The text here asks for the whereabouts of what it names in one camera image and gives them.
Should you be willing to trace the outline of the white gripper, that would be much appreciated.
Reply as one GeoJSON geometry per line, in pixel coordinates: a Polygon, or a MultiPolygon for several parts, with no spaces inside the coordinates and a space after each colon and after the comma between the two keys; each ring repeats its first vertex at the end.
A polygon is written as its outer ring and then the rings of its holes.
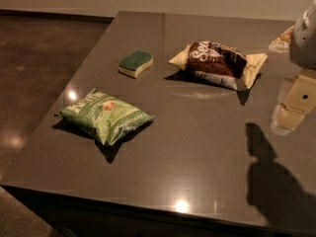
{"type": "Polygon", "coordinates": [[[270,43],[269,50],[290,51],[293,63],[310,68],[302,69],[294,78],[286,77],[280,87],[271,130],[277,135],[288,135],[316,107],[316,0],[297,19],[294,27],[270,43]]]}

